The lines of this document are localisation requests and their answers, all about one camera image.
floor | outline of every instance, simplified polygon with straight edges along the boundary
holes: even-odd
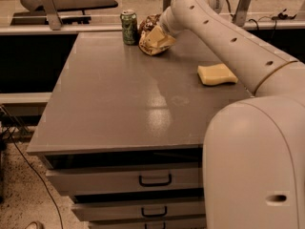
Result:
[[[137,0],[118,0],[125,7],[133,8],[139,13],[139,17],[161,11],[161,0],[146,0],[145,6],[139,5]],[[238,0],[230,0],[231,6],[236,8]],[[259,19],[262,14],[266,16],[278,15],[283,10],[285,13],[294,15],[299,10],[304,0],[253,0],[249,9],[248,19]],[[11,15],[23,8],[18,0],[0,0],[0,26],[10,24]],[[117,14],[122,11],[122,6],[113,11],[103,11],[100,20],[111,22],[110,18],[117,19]],[[228,13],[225,6],[223,13]],[[28,142],[22,142],[16,138],[16,146],[19,147],[30,165],[46,182],[53,196],[63,221],[65,229],[88,228],[86,222],[79,222],[71,212],[71,200],[60,197],[45,178],[46,169],[36,156],[28,156],[26,153]],[[25,159],[20,155],[13,143],[9,143],[2,154],[2,170],[4,174],[4,201],[0,204],[0,228],[1,229],[23,229],[31,221],[41,221],[46,229],[57,229],[60,227],[60,217],[54,206],[43,182],[30,168]]]

soda can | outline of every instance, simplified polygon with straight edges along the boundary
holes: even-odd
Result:
[[[136,13],[133,10],[123,10],[120,17],[124,43],[136,45],[138,43]]]

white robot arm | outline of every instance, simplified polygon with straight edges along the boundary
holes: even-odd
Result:
[[[208,229],[305,229],[305,66],[218,15],[172,0],[160,26],[193,31],[255,96],[220,111],[204,141]]]

can lid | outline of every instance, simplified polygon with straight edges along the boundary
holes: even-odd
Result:
[[[132,15],[135,14],[135,12],[133,10],[123,10],[122,12],[124,15]]]

black handle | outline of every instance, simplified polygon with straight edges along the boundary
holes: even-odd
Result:
[[[162,186],[168,186],[172,183],[172,175],[169,174],[169,180],[166,182],[161,182],[161,183],[144,183],[143,182],[143,177],[139,176],[139,183],[142,187],[162,187]]]
[[[164,213],[161,214],[154,214],[154,215],[145,215],[144,213],[144,208],[141,208],[141,213],[143,218],[160,218],[160,217],[165,217],[166,214],[168,214],[168,207],[164,207]]]
[[[166,229],[166,223],[165,222],[163,222],[163,228],[162,229]]]

